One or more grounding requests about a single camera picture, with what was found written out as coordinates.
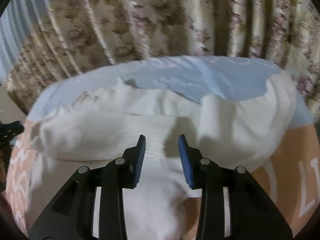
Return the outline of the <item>white knit sweater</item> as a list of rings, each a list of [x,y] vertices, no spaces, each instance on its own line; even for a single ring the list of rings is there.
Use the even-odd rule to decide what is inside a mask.
[[[83,93],[32,129],[35,151],[27,217],[33,224],[82,165],[97,168],[146,137],[140,183],[124,193],[129,239],[182,239],[195,222],[178,153],[178,137],[225,168],[255,171],[280,145],[296,107],[285,73],[266,80],[265,94],[239,102],[206,95],[192,102],[166,89],[133,88],[122,81]]]

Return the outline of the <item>white board panel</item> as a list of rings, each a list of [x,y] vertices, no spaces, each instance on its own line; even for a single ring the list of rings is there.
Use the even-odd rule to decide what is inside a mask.
[[[0,121],[7,124],[14,121],[25,122],[26,115],[17,107],[17,105],[8,96],[6,90],[1,86],[0,91]]]

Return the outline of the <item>orange and blue bedsheet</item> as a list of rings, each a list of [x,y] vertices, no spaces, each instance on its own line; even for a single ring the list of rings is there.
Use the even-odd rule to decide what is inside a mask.
[[[266,80],[279,73],[291,77],[296,89],[292,76],[270,61],[217,56],[132,61],[99,68],[49,86],[33,104],[25,130],[11,155],[5,196],[18,228],[28,235],[34,224],[29,224],[27,217],[31,166],[36,155],[30,140],[33,126],[57,109],[71,107],[83,93],[110,88],[122,81],[133,88],[166,89],[195,103],[212,94],[239,102],[265,94]],[[314,120],[297,89],[296,92],[295,111],[280,145],[260,167],[249,171],[294,235],[301,232],[319,205],[319,141]],[[201,191],[191,191],[199,191],[200,196],[191,202],[195,222],[182,239],[196,236]]]

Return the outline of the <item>blue floral curtain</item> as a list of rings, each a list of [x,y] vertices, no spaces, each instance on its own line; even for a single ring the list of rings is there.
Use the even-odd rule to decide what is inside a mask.
[[[1,85],[24,113],[57,81],[179,55],[272,61],[296,81],[319,120],[313,0],[6,0],[1,6]]]

